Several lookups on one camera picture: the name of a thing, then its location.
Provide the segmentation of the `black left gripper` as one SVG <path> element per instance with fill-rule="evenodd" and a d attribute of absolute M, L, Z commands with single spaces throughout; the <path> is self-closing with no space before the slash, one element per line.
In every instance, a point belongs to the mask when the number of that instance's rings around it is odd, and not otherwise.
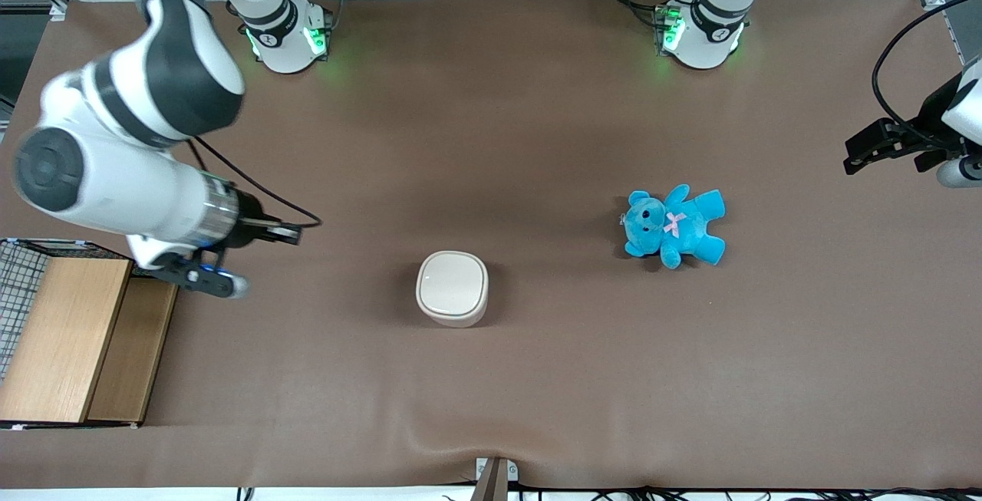
<path fill-rule="evenodd" d="M 962 74 L 958 72 L 929 94 L 911 119 L 875 120 L 852 135 L 845 142 L 846 176 L 853 176 L 879 161 L 910 155 L 920 173 L 935 167 L 939 173 L 967 172 L 967 141 L 942 120 L 948 106 L 954 102 L 961 78 Z"/>

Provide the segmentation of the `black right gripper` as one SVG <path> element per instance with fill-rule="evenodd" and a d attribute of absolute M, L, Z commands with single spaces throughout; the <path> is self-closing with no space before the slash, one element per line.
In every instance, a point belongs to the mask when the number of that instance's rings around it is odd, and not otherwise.
<path fill-rule="evenodd" d="M 304 229 L 280 218 L 264 213 L 259 200 L 250 193 L 234 190 L 236 196 L 236 221 L 231 231 L 222 241 L 222 249 L 241 249 L 248 246 L 265 232 L 265 241 L 280 242 L 297 246 L 302 239 Z M 261 220 L 261 226 L 249 224 L 246 220 Z"/>

